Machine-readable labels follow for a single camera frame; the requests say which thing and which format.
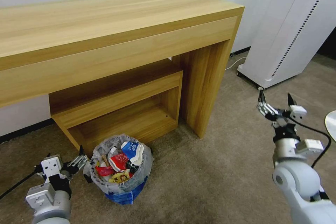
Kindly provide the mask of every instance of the baseboard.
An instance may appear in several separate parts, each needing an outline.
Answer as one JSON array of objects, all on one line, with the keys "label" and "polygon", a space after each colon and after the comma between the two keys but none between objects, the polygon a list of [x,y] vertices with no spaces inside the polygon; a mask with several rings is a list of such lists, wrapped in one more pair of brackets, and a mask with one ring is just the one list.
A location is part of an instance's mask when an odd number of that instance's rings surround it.
[{"label": "baseboard", "polygon": [[246,51],[249,51],[251,47],[246,47],[246,48],[243,48],[241,50],[238,50],[238,51],[235,51],[233,53],[231,53],[230,55],[237,55],[237,54],[241,54],[241,53],[244,53]]},{"label": "baseboard", "polygon": [[49,125],[54,124],[54,123],[55,123],[55,121],[52,118],[50,118],[50,119],[44,120],[42,122],[38,122],[36,124],[30,125],[28,127],[16,130],[16,131],[8,133],[6,135],[0,136],[0,143],[9,141],[13,138],[20,137],[22,135],[26,135],[29,132],[39,130],[41,128],[44,128],[45,126],[49,126]]}]

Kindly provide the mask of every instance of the desk leg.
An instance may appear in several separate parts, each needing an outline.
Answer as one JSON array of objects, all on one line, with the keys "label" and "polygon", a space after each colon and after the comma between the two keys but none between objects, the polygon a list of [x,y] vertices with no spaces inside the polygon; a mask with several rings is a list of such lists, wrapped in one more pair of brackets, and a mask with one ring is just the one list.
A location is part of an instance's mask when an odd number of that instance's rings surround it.
[{"label": "desk leg", "polygon": [[183,69],[180,114],[200,138],[208,126],[240,18],[230,40],[172,58]]}]

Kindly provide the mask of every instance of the desk top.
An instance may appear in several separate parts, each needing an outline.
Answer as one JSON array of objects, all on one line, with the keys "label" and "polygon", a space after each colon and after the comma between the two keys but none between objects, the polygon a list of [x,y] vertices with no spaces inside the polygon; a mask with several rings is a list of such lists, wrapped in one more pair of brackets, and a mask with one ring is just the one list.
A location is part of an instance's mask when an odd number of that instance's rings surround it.
[{"label": "desk top", "polygon": [[70,0],[0,9],[0,70],[242,15],[221,0]]}]

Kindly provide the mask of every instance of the vent grille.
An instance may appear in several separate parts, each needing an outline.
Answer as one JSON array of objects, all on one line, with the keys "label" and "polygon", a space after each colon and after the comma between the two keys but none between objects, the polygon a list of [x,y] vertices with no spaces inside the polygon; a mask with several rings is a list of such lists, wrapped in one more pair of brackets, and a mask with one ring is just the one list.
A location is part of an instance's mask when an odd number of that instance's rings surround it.
[{"label": "vent grille", "polygon": [[292,42],[290,43],[290,45],[288,46],[285,54],[283,55],[283,57],[280,60],[280,63],[277,65],[276,69],[274,70],[273,74],[272,74],[272,78],[274,77],[274,75],[276,74],[276,72],[278,71],[279,67],[281,66],[281,64],[283,63],[284,59],[286,58],[287,54],[289,53],[289,51],[291,50],[292,46],[294,45],[296,39],[298,38],[298,36],[300,35],[302,29],[304,28],[304,26],[306,25],[308,19],[310,18],[310,16],[312,15],[313,11],[315,10],[316,6],[319,4],[320,0],[316,0],[312,9],[310,10],[309,14],[307,15],[306,19],[304,20],[304,22],[302,23],[301,27],[299,28],[298,32],[296,33],[295,37],[293,38]]}]

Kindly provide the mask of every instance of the gray carpet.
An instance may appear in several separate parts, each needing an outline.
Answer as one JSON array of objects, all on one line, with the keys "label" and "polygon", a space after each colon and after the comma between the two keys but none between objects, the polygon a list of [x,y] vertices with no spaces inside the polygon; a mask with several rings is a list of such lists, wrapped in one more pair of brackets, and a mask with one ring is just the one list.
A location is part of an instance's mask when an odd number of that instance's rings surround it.
[{"label": "gray carpet", "polygon": [[[237,55],[229,65],[245,56]],[[120,206],[105,198],[81,174],[71,182],[71,223],[291,223],[289,208],[272,182],[273,129],[256,110],[258,91],[226,71],[204,139],[180,123],[153,141],[152,173],[134,205]],[[308,111],[305,123],[324,130],[324,117],[336,109],[336,61],[316,55],[306,70],[266,90],[267,101],[287,106],[287,92]],[[299,128],[303,138],[323,136]],[[0,145],[0,193],[33,170],[48,153],[65,161],[76,149],[56,125]],[[336,202],[336,144],[316,165],[322,185]],[[25,202],[34,176],[0,201],[0,223],[30,223]]]}]

